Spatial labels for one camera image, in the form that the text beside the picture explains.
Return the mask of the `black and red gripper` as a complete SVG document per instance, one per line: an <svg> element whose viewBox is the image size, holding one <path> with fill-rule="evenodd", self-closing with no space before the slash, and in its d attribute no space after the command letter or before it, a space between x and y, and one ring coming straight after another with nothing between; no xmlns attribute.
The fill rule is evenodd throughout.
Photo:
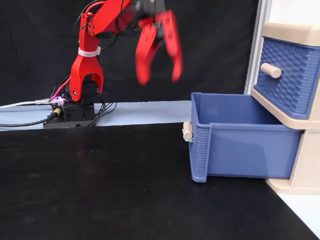
<svg viewBox="0 0 320 240"><path fill-rule="evenodd" d="M161 23L164 34L164 44L172 59L172 81L177 82L183 72L183 54L174 13L166 10L164 0L131 0L134 18L139 20L141 29L135 50L136 78L140 85L145 86L151 76L151 63L159 47L155 43L157 28L154 24Z"/></svg>

